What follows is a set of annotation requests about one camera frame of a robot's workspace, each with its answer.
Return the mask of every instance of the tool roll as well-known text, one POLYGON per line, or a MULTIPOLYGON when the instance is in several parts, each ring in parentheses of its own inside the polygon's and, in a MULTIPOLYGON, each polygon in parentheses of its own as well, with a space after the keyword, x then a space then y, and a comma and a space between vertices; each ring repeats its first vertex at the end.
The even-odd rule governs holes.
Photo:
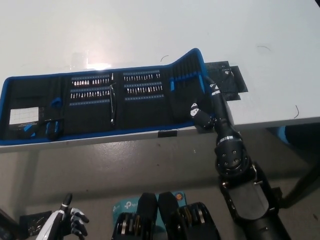
POLYGON ((10 77, 0 99, 0 144, 192 126, 192 103, 213 114, 207 74, 194 48, 169 65, 10 77))

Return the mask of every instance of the black robot arm segment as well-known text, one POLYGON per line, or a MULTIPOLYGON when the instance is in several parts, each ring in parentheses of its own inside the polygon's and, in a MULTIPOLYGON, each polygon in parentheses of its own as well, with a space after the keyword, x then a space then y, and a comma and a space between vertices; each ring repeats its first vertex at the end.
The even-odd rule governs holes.
POLYGON ((215 148, 218 173, 230 184, 232 182, 237 184, 239 178, 254 178, 255 171, 251 167, 250 157, 242 137, 233 127, 233 119, 227 102, 212 79, 205 77, 205 81, 211 88, 215 118, 210 118, 208 114, 199 109, 197 103, 191 106, 190 115, 195 124, 206 129, 214 127, 218 134, 215 148))

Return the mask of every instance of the robotic arm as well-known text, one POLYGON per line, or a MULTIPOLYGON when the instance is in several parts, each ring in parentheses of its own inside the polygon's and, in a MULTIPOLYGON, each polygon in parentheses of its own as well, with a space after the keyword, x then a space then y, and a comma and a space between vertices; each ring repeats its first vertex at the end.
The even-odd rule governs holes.
POLYGON ((89 219, 77 208, 69 208, 72 194, 69 193, 62 202, 60 209, 53 212, 42 227, 36 240, 62 240, 64 236, 74 234, 80 240, 88 235, 84 223, 89 219))
POLYGON ((194 103, 190 115, 196 125, 214 128, 216 170, 219 186, 233 220, 248 240, 290 240, 278 217, 279 206, 266 176, 247 153, 241 135, 233 127, 229 106, 219 87, 206 77, 211 88, 215 118, 194 103))

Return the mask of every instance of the white table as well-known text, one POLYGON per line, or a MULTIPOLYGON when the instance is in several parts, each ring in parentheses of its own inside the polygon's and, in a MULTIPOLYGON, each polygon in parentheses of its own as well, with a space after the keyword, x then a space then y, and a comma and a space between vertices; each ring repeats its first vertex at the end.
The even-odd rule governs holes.
MULTIPOLYGON (((2 0, 0 16, 2 83, 10 76, 168 64, 199 48, 205 62, 227 60, 240 68, 248 92, 229 102, 236 126, 320 120, 320 8, 314 0, 2 0)), ((6 146, 0 152, 154 135, 6 146)))

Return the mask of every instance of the gray floor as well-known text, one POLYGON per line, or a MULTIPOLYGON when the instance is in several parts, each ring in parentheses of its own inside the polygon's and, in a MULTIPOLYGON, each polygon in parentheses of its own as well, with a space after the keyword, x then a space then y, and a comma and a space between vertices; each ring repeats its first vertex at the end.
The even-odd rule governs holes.
MULTIPOLYGON (((315 162, 314 155, 301 158, 265 129, 246 130, 242 135, 271 186, 280 186, 285 194, 315 162)), ((183 190, 189 203, 206 204, 222 239, 242 240, 243 233, 233 224, 217 187, 214 142, 214 134, 204 134, 1 154, 0 208, 15 219, 56 210, 70 191, 72 206, 90 218, 87 239, 105 240, 113 231, 112 206, 121 198, 183 190)), ((320 239, 319 201, 317 189, 280 211, 293 240, 320 239)))

